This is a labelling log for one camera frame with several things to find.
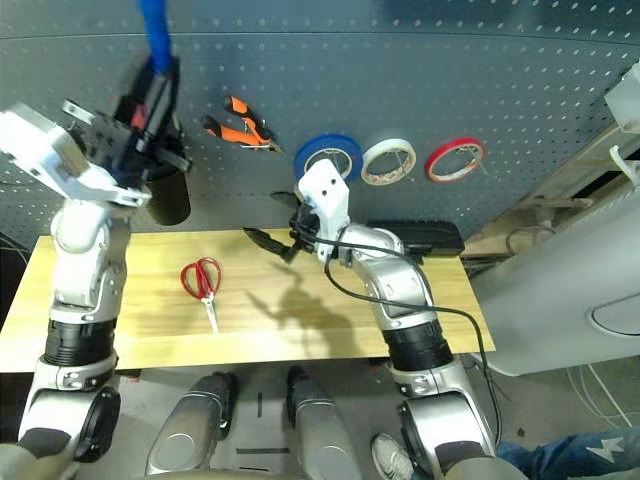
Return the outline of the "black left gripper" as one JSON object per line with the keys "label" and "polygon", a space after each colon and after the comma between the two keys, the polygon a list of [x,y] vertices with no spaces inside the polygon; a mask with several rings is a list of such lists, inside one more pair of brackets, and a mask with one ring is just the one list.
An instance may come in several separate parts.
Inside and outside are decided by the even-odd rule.
{"label": "black left gripper", "polygon": [[141,188],[147,155],[157,164],[188,173],[192,161],[184,147],[184,129],[176,113],[180,60],[170,58],[164,74],[155,74],[150,56],[139,56],[126,70],[115,118],[94,113],[84,130],[88,161],[106,170],[122,188]]}

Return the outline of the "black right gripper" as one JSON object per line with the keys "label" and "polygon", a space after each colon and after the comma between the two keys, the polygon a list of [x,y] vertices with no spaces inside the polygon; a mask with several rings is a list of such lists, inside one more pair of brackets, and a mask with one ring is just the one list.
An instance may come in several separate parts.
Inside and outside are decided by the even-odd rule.
{"label": "black right gripper", "polygon": [[244,227],[243,231],[258,247],[290,264],[300,250],[313,251],[315,249],[313,239],[317,236],[320,228],[319,217],[312,212],[313,208],[309,204],[301,204],[293,192],[276,191],[272,192],[270,197],[285,206],[298,207],[290,219],[290,237],[294,240],[294,244],[287,246],[257,228]]}

